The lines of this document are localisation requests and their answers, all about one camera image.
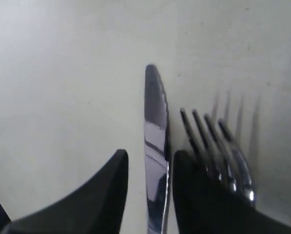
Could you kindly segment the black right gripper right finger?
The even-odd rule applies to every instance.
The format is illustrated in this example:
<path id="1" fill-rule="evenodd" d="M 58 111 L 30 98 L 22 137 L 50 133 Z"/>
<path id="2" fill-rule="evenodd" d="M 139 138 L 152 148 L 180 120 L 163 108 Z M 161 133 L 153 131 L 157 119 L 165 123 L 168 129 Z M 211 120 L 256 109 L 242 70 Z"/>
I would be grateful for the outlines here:
<path id="1" fill-rule="evenodd" d="M 291 227 L 246 204 L 185 150 L 174 155 L 173 200 L 181 234 L 291 234 Z"/>

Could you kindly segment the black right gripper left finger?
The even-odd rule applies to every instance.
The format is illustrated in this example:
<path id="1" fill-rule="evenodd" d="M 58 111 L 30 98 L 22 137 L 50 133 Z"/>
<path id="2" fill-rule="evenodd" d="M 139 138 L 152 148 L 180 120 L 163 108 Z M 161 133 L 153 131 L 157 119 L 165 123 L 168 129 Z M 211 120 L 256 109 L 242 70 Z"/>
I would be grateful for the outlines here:
<path id="1" fill-rule="evenodd" d="M 60 201 L 10 222 L 3 234 L 118 234 L 128 190 L 128 153 L 118 149 L 85 184 Z"/>

